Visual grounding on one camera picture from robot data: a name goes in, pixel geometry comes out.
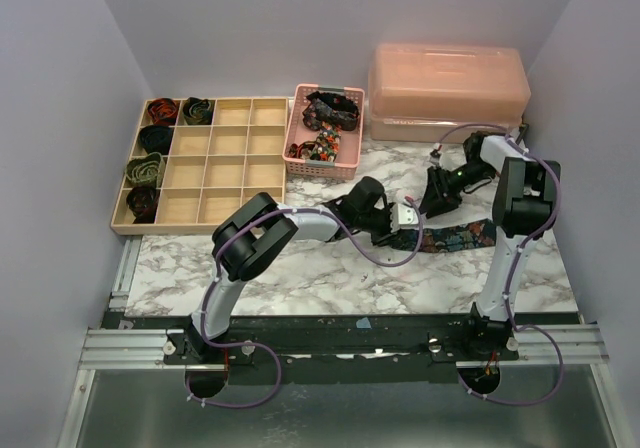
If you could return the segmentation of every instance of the rolled necktie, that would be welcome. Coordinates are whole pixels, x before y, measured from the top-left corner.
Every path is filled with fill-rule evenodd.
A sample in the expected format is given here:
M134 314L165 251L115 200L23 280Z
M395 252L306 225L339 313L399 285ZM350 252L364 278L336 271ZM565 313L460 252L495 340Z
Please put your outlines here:
M389 246L396 250L413 251L418 230L400 230ZM425 228L420 251L451 253L496 246L496 225L488 218L447 228Z
M175 125L178 118L178 105L171 98L158 98L149 103L147 113L154 125Z
M147 153L167 156L173 139L173 128L163 125L145 126L138 133L138 142Z
M133 186L160 188L164 176L165 162L160 153L151 153L127 163L125 176Z
M310 158L319 161L335 161L339 150L340 129L323 123L323 128L318 132Z
M134 225L153 223L158 209L159 192L151 186L137 186L127 195L127 206L132 211Z
M213 105L211 100L189 98L182 107L182 114L187 125L210 125L213 120Z
M302 122L310 130L322 129L319 122L329 123L344 131L353 131L358 127L360 110L346 96L314 91L307 96L309 106L302 112Z

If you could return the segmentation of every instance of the wooden organizer tray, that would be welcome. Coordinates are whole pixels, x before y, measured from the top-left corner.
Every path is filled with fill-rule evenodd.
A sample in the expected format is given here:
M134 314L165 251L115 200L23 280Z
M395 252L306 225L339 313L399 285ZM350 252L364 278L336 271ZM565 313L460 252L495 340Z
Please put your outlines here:
M282 159L286 98L209 98L213 123L187 125L184 99L173 132L155 222L133 224L126 198L131 185L123 177L111 228L121 235L210 234L261 191L284 202L286 169ZM147 100L129 160L147 155L138 132L150 125Z

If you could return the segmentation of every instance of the storage box lid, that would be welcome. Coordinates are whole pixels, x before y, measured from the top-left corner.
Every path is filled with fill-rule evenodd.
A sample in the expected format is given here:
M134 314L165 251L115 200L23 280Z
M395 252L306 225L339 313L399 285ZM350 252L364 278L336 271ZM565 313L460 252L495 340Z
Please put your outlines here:
M369 96L377 118L517 124L531 92L511 48L383 44Z

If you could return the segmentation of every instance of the pink plastic storage box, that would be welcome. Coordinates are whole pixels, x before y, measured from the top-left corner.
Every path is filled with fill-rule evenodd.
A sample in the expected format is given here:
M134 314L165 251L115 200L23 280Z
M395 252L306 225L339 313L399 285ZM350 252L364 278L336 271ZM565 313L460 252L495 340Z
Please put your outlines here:
M369 70L371 138L435 142L465 123L515 128L530 96L517 50L383 44ZM446 142L461 143L476 130Z
M302 123L302 112L309 106L307 95L314 91L329 91L346 96L360 109L360 121L353 131L342 131L340 151L335 161L301 160L287 156L292 143L299 145L305 141L313 141L318 134ZM339 180L353 180L360 163L360 147L362 146L362 127L364 120L364 90L359 88L328 88L319 85L298 85L293 101L293 110L289 118L287 136L285 138L282 157L287 171L296 175L324 176Z

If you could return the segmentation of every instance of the black cloth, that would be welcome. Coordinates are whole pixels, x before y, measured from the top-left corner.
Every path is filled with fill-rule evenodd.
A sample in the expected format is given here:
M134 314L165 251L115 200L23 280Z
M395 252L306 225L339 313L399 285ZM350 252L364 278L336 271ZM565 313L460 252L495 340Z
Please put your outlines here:
M160 192L149 186L137 186L127 195L127 206L133 213L134 225L153 223L158 209Z
M138 133L138 142L147 153L167 156L173 139L173 128L163 125L145 126Z
M319 131L322 123L336 129L353 131L358 127L360 110L349 98L337 93L314 91L307 96L309 106L302 112L302 122L307 128Z

